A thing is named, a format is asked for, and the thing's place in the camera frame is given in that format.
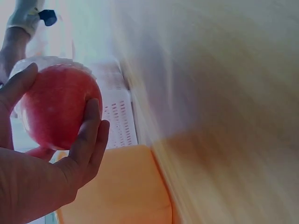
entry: person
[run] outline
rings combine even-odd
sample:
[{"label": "person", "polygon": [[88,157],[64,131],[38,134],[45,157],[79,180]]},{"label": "person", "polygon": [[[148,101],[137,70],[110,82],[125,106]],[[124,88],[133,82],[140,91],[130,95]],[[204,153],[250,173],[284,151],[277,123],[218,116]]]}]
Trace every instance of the person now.
[{"label": "person", "polygon": [[26,44],[38,19],[32,10],[43,0],[17,0],[0,51],[0,223],[20,224],[38,219],[72,202],[79,188],[93,179],[107,146],[109,122],[100,120],[98,101],[86,103],[82,126],[68,157],[49,163],[54,151],[35,148],[14,151],[10,114],[30,89],[38,68],[31,64],[8,79],[15,63],[25,57]]}]

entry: hand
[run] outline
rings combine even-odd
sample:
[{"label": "hand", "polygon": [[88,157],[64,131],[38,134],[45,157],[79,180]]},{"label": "hand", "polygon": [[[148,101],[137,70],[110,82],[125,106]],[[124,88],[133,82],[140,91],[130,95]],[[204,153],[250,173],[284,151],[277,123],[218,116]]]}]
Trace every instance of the hand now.
[{"label": "hand", "polygon": [[100,120],[98,101],[92,99],[68,157],[51,164],[50,149],[14,151],[10,113],[36,75],[32,64],[0,89],[0,223],[27,223],[72,202],[96,176],[107,146],[109,122]]}]

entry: blurry surface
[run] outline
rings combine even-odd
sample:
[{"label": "blurry surface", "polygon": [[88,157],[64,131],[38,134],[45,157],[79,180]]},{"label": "blurry surface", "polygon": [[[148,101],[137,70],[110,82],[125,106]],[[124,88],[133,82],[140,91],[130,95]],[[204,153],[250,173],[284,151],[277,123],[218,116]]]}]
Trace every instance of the blurry surface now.
[{"label": "blurry surface", "polygon": [[134,146],[107,150],[98,175],[57,216],[61,224],[171,224],[171,213],[150,149]]},{"label": "blurry surface", "polygon": [[299,222],[299,2],[111,0],[140,143],[188,224]]}]

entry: red apple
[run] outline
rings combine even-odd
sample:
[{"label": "red apple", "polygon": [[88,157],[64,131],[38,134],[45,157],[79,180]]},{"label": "red apple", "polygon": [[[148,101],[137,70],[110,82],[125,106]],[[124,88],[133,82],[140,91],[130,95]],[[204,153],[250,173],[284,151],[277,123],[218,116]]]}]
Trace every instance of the red apple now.
[{"label": "red apple", "polygon": [[95,79],[71,65],[41,70],[31,89],[20,100],[24,127],[43,147],[68,150],[82,124],[86,102],[102,98]]}]

